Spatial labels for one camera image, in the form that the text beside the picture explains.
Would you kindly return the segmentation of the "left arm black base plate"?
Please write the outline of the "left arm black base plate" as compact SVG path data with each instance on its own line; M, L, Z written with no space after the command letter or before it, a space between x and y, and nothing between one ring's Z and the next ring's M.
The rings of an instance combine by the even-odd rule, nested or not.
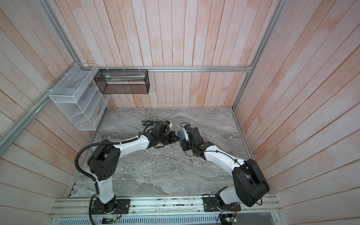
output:
M130 207L130 199L112 199L108 203L102 203L97 197L92 202L90 212L92 215L123 215L128 214Z

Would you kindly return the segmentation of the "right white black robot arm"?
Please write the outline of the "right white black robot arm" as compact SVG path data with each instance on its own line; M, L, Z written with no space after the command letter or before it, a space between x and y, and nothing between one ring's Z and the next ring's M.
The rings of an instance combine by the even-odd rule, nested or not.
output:
M212 142L204 141L196 127L180 130L177 135L183 151L192 151L193 156L216 164L232 176L233 185L215 194L219 205L241 202L252 207L262 201L262 197L270 191L270 186L255 160L236 158Z

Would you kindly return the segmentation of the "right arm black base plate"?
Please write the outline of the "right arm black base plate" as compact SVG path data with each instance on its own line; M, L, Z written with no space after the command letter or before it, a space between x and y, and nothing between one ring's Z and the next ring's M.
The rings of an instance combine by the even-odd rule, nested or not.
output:
M219 197L205 195L202 197L202 201L205 212L221 212L224 210L231 212L241 211L241 206L238 202L225 204Z

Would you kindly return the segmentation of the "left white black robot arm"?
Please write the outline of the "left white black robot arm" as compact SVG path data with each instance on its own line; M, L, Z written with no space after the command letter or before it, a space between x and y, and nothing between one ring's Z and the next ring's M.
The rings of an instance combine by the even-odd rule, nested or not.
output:
M139 133L134 138L118 142L103 140L99 143L88 159L88 167L95 178L97 198L101 203L107 204L115 198L112 175L119 159L136 151L156 147L159 143L166 146L178 141L179 138L171 127L170 121L156 121L155 127Z

